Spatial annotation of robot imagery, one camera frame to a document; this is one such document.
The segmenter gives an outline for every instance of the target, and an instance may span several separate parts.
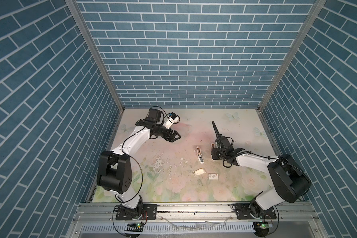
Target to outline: blue brick wall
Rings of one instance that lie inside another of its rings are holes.
[[[257,107],[314,0],[81,1],[125,107]]]
[[[263,113],[328,235],[356,238],[357,0],[327,0]]]
[[[118,113],[64,0],[0,0],[0,238],[66,234]]]

